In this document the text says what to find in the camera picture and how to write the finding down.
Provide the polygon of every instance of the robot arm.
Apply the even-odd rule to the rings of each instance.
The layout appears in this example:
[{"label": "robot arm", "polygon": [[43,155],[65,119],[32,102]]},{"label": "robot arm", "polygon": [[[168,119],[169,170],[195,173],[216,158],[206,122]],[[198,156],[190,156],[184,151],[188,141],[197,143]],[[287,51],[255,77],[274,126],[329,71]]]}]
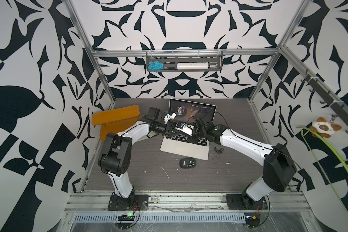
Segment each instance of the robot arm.
[{"label": "robot arm", "polygon": [[253,204],[272,191],[283,192],[296,173],[288,150],[281,144],[272,146],[245,137],[222,124],[214,126],[211,120],[206,120],[205,115],[196,116],[194,124],[177,123],[173,121],[173,114],[165,123],[161,123],[157,120],[158,112],[158,109],[150,108],[148,114],[135,125],[117,134],[109,133],[103,143],[98,165],[111,178],[115,188],[112,197],[125,209],[134,203],[134,188],[127,173],[131,146],[151,131],[168,135],[186,133],[195,140],[207,138],[210,142],[239,151],[262,165],[263,176],[241,194],[246,204]]}]

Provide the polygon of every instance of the orange wooden block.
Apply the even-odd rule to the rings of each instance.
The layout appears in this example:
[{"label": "orange wooden block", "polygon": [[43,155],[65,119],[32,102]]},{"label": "orange wooden block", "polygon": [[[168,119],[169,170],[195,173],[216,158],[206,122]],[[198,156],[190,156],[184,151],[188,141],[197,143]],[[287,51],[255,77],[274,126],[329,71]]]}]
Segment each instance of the orange wooden block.
[{"label": "orange wooden block", "polygon": [[134,125],[139,119],[139,106],[132,105],[119,109],[93,114],[92,124],[101,125],[101,140],[104,141],[108,133],[119,133]]}]

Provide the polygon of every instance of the blue yarn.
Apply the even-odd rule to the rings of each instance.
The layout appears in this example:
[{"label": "blue yarn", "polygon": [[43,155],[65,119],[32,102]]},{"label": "blue yarn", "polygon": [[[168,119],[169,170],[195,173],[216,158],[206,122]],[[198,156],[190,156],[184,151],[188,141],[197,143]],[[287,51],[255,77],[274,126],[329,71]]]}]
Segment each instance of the blue yarn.
[{"label": "blue yarn", "polygon": [[148,63],[148,69],[149,70],[162,70],[164,69],[164,64],[161,63],[161,62],[158,62],[158,61],[155,61],[155,62],[149,62]]}]

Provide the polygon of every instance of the green plant stem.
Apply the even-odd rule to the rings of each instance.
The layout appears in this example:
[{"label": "green plant stem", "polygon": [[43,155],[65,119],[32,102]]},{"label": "green plant stem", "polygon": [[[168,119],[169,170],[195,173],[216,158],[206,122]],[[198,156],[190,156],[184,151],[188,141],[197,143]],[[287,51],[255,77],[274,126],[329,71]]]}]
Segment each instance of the green plant stem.
[{"label": "green plant stem", "polygon": [[[326,141],[326,140],[325,140],[323,137],[321,137],[318,133],[316,133],[316,132],[310,130],[309,128],[306,128],[306,127],[297,127],[297,128],[302,128],[302,129],[307,130],[307,132],[309,131],[309,132],[313,133],[313,134],[314,134],[315,136],[317,136],[322,142],[324,142],[324,143],[326,144],[326,146],[328,146],[328,148],[330,148],[330,150],[336,155],[336,157],[339,159],[340,163],[342,163],[344,169],[345,169],[345,170],[347,171],[347,173],[348,173],[348,165],[345,163],[345,161],[344,161],[343,158],[340,156],[340,154],[334,149],[334,147],[331,146],[331,144],[329,144],[328,141]],[[306,142],[308,148],[311,150],[311,148],[309,147],[309,145],[308,145],[307,141],[305,140],[304,136],[303,136],[303,139],[304,139],[304,141]]]}]

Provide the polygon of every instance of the mounting plate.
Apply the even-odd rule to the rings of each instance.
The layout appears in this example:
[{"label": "mounting plate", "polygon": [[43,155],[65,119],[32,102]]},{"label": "mounting plate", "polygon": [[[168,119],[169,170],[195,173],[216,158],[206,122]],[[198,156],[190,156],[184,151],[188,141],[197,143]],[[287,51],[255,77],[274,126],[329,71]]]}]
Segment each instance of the mounting plate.
[{"label": "mounting plate", "polygon": [[265,198],[262,197],[259,201],[254,202],[252,205],[245,205],[243,202],[241,194],[226,194],[227,206],[229,210],[256,210],[256,207],[259,206],[262,209],[262,206],[265,202]]},{"label": "mounting plate", "polygon": [[[148,195],[135,195],[134,201],[138,202],[140,209],[148,206]],[[116,195],[112,194],[108,204],[108,211],[131,211],[134,210],[134,205],[130,208],[126,208],[125,204],[117,200]]]}]

